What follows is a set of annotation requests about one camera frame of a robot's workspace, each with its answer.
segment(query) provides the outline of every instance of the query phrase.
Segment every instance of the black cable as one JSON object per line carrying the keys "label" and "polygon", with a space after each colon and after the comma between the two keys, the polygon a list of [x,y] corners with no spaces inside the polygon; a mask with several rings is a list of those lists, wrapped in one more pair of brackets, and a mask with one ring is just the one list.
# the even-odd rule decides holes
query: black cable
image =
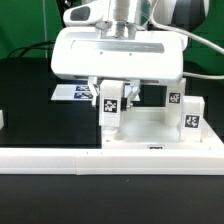
{"label": "black cable", "polygon": [[[51,45],[51,44],[54,44],[54,43],[55,43],[55,41],[46,41],[46,42],[40,42],[40,43],[33,44],[33,45],[31,45],[30,47],[40,47],[40,46]],[[19,58],[23,57],[23,55],[25,55],[28,51],[30,51],[30,49],[25,49],[25,50],[23,50],[23,51],[18,55],[18,57],[19,57]]]}
{"label": "black cable", "polygon": [[11,51],[9,54],[8,54],[8,56],[7,56],[7,58],[10,58],[11,57],[11,55],[12,54],[14,54],[15,52],[17,52],[17,51],[20,51],[20,50],[28,50],[28,51],[30,51],[30,50],[53,50],[53,48],[45,48],[45,47],[20,47],[20,48],[18,48],[18,49],[15,49],[14,51]]}
{"label": "black cable", "polygon": [[64,15],[65,10],[64,10],[64,6],[63,6],[63,3],[62,3],[62,0],[56,0],[56,2],[57,2],[60,18],[61,18],[62,27],[65,28],[66,25],[65,25],[64,20],[63,20],[63,15]]}

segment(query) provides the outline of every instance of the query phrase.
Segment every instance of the white plastic housing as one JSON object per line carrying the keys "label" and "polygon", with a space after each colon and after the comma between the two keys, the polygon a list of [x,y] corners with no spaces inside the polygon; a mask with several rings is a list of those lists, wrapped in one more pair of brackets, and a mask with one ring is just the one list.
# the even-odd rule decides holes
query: white plastic housing
{"label": "white plastic housing", "polygon": [[179,34],[138,31],[133,41],[100,37],[101,32],[93,27],[63,29],[53,52],[54,73],[62,79],[141,79],[167,86],[181,81],[184,46]]}

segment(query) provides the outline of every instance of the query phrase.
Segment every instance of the sticker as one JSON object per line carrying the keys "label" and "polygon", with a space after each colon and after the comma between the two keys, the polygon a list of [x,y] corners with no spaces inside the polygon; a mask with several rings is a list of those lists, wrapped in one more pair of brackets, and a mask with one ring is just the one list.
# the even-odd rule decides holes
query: sticker
{"label": "sticker", "polygon": [[104,113],[118,113],[118,100],[104,99]]}
{"label": "sticker", "polygon": [[165,149],[164,145],[148,145],[147,149]]}
{"label": "sticker", "polygon": [[77,85],[76,86],[76,90],[77,92],[86,92],[86,91],[90,91],[89,86],[88,85]]}
{"label": "sticker", "polygon": [[170,93],[169,96],[169,103],[175,103],[175,104],[180,104],[180,93]]}
{"label": "sticker", "polygon": [[85,92],[85,93],[76,92],[75,95],[74,95],[74,99],[90,100],[90,99],[93,99],[93,95],[91,93],[88,93],[88,92]]}
{"label": "sticker", "polygon": [[199,129],[200,125],[200,116],[198,115],[186,115],[184,127],[185,128],[192,128],[192,129]]}

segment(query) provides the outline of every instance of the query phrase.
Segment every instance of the black tabletop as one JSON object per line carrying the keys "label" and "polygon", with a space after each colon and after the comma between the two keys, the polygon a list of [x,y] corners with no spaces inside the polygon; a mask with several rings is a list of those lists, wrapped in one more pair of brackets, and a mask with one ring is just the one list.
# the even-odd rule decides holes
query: black tabletop
{"label": "black tabletop", "polygon": [[[0,61],[6,121],[0,146],[100,147],[98,111],[88,102],[51,102],[61,81],[48,65],[44,59]],[[200,72],[193,64],[185,68]],[[159,97],[147,97],[152,89],[143,87],[141,99],[162,105],[164,88],[152,88]],[[216,81],[187,83],[188,95],[206,100],[205,118],[222,139],[223,89]],[[221,224],[224,177],[0,175],[0,223]]]}

